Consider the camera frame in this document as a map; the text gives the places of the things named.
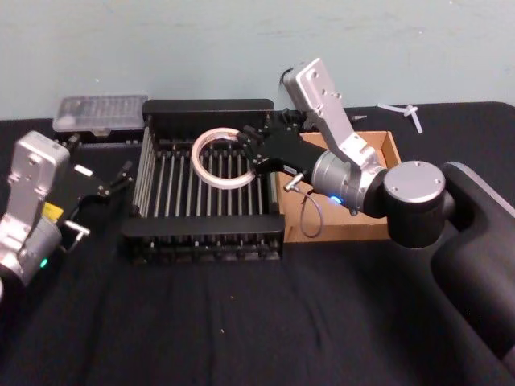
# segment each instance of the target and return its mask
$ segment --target table surface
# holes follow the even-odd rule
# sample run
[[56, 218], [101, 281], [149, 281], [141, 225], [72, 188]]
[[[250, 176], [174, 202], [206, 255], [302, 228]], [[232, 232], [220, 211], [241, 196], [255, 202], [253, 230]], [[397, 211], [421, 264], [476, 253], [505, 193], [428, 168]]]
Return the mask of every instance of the table surface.
[[[514, 107], [421, 105], [422, 135], [398, 113], [348, 112], [368, 115], [358, 130], [392, 131], [403, 160], [463, 162], [515, 204]], [[51, 122], [0, 122], [0, 207], [12, 145], [33, 129], [50, 135]], [[137, 158], [123, 151], [78, 156], [108, 178]], [[438, 245], [290, 245], [282, 261], [133, 267], [117, 250], [116, 208], [84, 223], [94, 233], [51, 261], [2, 325], [0, 384], [515, 384], [432, 279]]]

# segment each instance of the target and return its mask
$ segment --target gray cable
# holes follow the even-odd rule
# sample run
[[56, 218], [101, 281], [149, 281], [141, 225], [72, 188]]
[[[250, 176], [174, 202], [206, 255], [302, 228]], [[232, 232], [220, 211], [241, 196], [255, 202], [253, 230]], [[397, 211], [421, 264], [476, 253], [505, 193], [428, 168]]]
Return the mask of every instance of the gray cable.
[[[315, 239], [316, 237], [320, 236], [320, 233], [322, 233], [322, 230], [323, 230], [323, 213], [322, 213], [322, 208], [311, 197], [312, 191], [310, 191], [309, 193], [305, 193], [305, 192], [301, 191], [300, 189], [298, 189], [297, 187], [293, 187], [292, 191], [296, 191], [297, 193], [299, 193], [299, 194], [304, 196], [304, 200], [303, 200], [303, 204], [302, 204], [303, 207], [300, 210], [300, 230], [301, 230], [301, 232], [303, 233], [303, 235], [305, 237], [307, 237], [309, 239]], [[311, 235], [306, 232], [306, 229], [304, 229], [304, 212], [306, 210], [306, 202], [308, 200], [310, 200], [313, 203], [313, 205], [315, 205], [316, 211], [319, 213], [319, 218], [320, 218], [319, 229], [315, 233], [313, 233]]]

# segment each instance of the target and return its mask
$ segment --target clear plastic case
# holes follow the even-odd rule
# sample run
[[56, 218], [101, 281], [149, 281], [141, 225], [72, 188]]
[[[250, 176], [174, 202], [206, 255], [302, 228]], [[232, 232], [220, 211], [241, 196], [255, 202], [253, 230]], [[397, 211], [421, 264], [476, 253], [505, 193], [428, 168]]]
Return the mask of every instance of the clear plastic case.
[[69, 96], [52, 122], [56, 132], [91, 132], [98, 137], [114, 130], [141, 130], [147, 95]]

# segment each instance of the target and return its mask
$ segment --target white wall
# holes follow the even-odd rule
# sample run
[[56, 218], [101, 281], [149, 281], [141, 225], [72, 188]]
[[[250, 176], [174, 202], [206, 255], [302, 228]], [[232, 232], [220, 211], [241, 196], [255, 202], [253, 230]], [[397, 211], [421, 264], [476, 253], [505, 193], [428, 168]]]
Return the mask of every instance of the white wall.
[[0, 118], [61, 97], [268, 97], [321, 56], [346, 105], [515, 104], [514, 0], [1, 0]]

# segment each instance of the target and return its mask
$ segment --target brown cardboard box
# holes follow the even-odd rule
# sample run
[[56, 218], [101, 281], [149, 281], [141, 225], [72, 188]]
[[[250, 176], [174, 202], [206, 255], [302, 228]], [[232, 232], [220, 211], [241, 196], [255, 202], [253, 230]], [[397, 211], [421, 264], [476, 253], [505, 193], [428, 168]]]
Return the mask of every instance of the brown cardboard box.
[[[369, 131], [360, 132], [373, 148], [376, 149], [382, 166], [391, 168], [401, 159], [393, 142], [393, 137], [389, 131]], [[318, 146], [327, 148], [325, 141], [320, 133], [305, 133], [303, 139], [315, 143]], [[337, 240], [381, 240], [388, 238], [386, 218], [373, 219], [362, 213], [351, 216], [348, 209], [331, 201], [324, 195], [312, 195], [313, 199], [322, 208], [323, 231], [315, 239], [305, 237], [300, 230], [300, 209], [303, 196], [293, 191], [287, 193], [282, 187], [290, 181], [291, 177], [284, 173], [278, 173], [279, 205], [282, 213], [286, 217], [286, 230], [284, 241], [286, 243], [320, 242]], [[302, 191], [309, 191], [311, 186], [300, 183]], [[319, 227], [319, 216], [313, 204], [307, 202], [304, 213], [304, 228], [308, 233], [315, 233]]]

